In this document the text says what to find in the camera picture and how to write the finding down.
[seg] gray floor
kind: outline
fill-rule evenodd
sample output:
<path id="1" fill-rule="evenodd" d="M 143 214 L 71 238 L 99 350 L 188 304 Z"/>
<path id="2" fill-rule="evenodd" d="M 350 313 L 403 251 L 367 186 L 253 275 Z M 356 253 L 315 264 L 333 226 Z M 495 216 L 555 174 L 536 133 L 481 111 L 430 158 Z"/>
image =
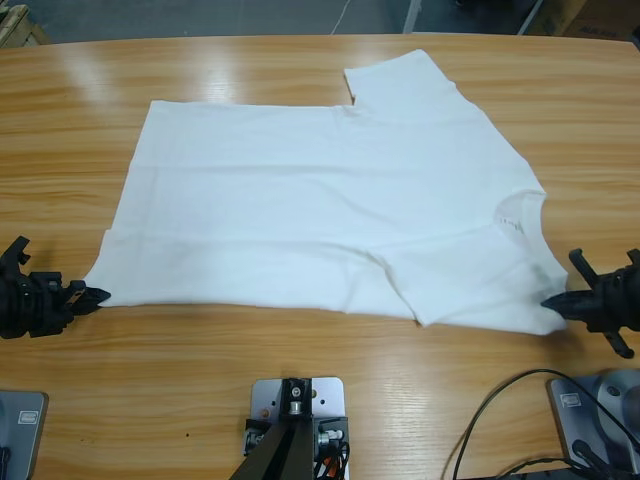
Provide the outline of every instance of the gray floor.
<path id="1" fill-rule="evenodd" d="M 347 0 L 9 0 L 55 43 L 208 35 L 329 34 Z M 410 0 L 351 0 L 336 33 L 400 33 Z M 423 0 L 416 30 L 515 33 L 533 0 Z"/>
<path id="2" fill-rule="evenodd" d="M 545 472 L 519 473 L 511 475 L 508 478 L 511 480 L 582 480 L 582 477 L 567 468 Z M 495 480 L 495 478 L 491 477 L 479 480 Z"/>

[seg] wooden table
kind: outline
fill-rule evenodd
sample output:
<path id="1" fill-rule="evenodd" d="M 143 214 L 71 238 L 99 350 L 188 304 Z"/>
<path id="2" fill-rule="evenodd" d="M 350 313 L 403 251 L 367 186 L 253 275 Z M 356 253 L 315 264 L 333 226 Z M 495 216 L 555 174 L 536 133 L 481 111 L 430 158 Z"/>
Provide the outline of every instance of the wooden table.
<path id="1" fill-rule="evenodd" d="M 544 232 L 560 261 L 569 268 L 566 255 L 580 246 L 601 271 L 626 264 L 625 252 L 640 246 L 640 54 L 620 42 L 479 35 L 2 51 L 0 250 L 25 235 L 32 269 L 82 278 L 152 99 L 346 104 L 343 68 L 415 48 L 529 160 L 549 193 Z M 640 345 L 640 335 L 626 338 Z M 227 478 L 242 460 L 256 379 L 333 375 L 345 383 L 352 478 L 438 479 L 478 403 L 507 377 L 535 367 L 579 375 L 639 365 L 582 324 L 535 337 L 223 305 L 104 309 L 63 335 L 0 348 L 0 388 L 50 396 L 36 479 L 65 480 Z M 496 400 L 463 476 L 561 453 L 546 380 L 523 380 Z"/>

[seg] white t-shirt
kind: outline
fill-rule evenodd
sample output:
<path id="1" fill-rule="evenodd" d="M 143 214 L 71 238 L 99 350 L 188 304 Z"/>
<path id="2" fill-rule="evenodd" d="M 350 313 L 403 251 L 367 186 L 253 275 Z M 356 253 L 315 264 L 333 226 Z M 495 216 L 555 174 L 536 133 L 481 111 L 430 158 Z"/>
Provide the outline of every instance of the white t-shirt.
<path id="1" fill-rule="evenodd" d="M 562 328 L 527 162 L 421 50 L 345 74 L 354 105 L 153 102 L 86 277 L 104 305 Z"/>

